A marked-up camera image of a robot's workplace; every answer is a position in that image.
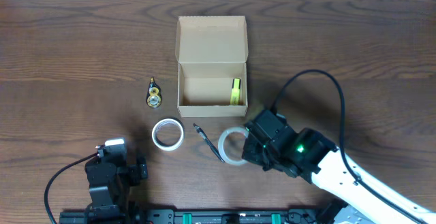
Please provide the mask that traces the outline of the black pen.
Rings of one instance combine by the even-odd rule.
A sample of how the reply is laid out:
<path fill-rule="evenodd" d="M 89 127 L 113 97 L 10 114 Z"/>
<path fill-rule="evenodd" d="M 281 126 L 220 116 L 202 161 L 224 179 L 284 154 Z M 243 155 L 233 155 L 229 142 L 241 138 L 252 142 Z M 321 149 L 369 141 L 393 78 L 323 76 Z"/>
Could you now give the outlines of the black pen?
<path fill-rule="evenodd" d="M 202 128 L 195 123 L 193 124 L 193 127 L 195 128 L 196 132 L 200 135 L 200 137 L 206 142 L 206 144 L 209 146 L 209 148 L 212 150 L 213 154 L 220 160 L 222 163 L 225 161 L 221 157 L 218 149 L 213 145 L 213 143 L 209 140 L 205 132 L 202 130 Z"/>

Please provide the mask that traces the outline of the clear tape roll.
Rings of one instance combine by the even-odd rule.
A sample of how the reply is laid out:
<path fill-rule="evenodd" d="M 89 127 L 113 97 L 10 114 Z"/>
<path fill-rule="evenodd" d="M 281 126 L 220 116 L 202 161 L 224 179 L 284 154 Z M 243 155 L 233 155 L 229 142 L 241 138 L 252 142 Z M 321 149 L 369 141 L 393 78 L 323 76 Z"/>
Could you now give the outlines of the clear tape roll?
<path fill-rule="evenodd" d="M 233 160 L 231 158 L 229 158 L 225 152 L 225 148 L 224 148 L 224 144 L 225 144 L 225 139 L 232 133 L 239 133 L 242 134 L 245 138 L 248 138 L 249 132 L 247 131 L 246 128 L 242 128 L 242 127 L 231 127 L 226 129 L 220 136 L 219 141 L 218 141 L 218 150 L 219 150 L 219 154 L 221 155 L 221 157 L 223 158 L 224 162 L 229 164 L 229 165 L 234 165 L 234 166 L 242 166 L 246 163 L 248 163 L 248 161 L 244 160 L 243 158 L 241 158 L 240 160 L 236 161 Z"/>

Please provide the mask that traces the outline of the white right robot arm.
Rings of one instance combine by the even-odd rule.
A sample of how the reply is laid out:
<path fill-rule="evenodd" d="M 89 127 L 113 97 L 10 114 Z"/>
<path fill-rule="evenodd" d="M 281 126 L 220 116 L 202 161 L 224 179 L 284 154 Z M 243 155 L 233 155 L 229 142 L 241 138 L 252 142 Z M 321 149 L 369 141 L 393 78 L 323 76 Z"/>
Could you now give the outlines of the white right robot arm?
<path fill-rule="evenodd" d="M 336 144 L 312 129 L 248 129 L 243 159 L 263 170 L 301 177 L 354 207 L 374 223 L 434 223 L 420 207 L 370 175 Z"/>

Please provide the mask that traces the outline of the yellow highlighter marker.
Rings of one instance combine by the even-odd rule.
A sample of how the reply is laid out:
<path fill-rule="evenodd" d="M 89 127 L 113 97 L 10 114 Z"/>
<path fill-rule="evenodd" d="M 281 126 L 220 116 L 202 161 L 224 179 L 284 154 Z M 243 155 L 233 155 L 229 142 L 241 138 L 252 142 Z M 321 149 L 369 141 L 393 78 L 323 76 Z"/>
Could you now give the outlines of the yellow highlighter marker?
<path fill-rule="evenodd" d="M 230 105 L 238 106 L 240 102 L 240 79 L 234 78 L 232 82 L 231 96 L 230 96 Z"/>

